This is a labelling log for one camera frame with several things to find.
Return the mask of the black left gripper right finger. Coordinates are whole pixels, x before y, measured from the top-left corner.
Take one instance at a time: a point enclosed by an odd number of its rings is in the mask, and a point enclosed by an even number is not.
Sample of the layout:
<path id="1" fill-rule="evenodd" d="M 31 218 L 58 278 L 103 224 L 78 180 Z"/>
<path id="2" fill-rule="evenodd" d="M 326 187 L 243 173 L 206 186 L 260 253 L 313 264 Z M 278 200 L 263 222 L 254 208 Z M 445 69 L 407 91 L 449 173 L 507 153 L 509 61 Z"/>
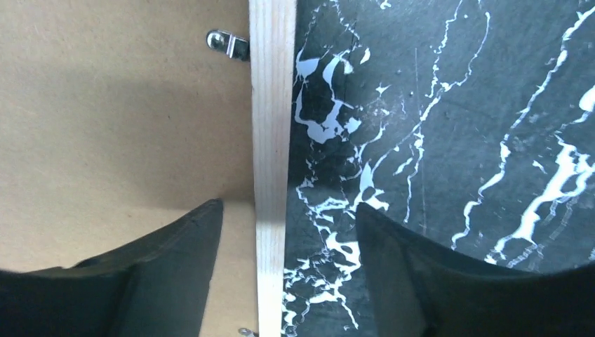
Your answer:
<path id="1" fill-rule="evenodd" d="M 368 204 L 356 233 L 379 336 L 593 336 L 594 265 L 549 274 L 452 251 Z"/>

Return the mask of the black picture frame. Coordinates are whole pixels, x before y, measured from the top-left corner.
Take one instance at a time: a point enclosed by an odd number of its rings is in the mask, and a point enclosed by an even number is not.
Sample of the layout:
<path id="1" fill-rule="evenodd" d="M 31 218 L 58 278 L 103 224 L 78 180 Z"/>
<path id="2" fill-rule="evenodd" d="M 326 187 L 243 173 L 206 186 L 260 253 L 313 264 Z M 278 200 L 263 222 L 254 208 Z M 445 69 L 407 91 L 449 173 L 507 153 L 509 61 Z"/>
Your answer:
<path id="1" fill-rule="evenodd" d="M 295 1 L 2 1 L 1 272 L 224 205 L 198 336 L 281 335 Z M 250 61 L 209 49 L 212 29 Z"/>

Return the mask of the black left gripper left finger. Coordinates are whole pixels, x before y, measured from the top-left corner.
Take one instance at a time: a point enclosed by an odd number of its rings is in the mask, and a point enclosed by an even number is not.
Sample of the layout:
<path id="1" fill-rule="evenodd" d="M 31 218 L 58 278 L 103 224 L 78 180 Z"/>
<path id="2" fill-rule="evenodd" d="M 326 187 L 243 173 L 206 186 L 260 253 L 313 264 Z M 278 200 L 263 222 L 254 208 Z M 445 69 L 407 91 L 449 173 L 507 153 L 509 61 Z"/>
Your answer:
<path id="1" fill-rule="evenodd" d="M 73 267 L 1 272 L 2 336 L 198 336 L 224 205 Z"/>

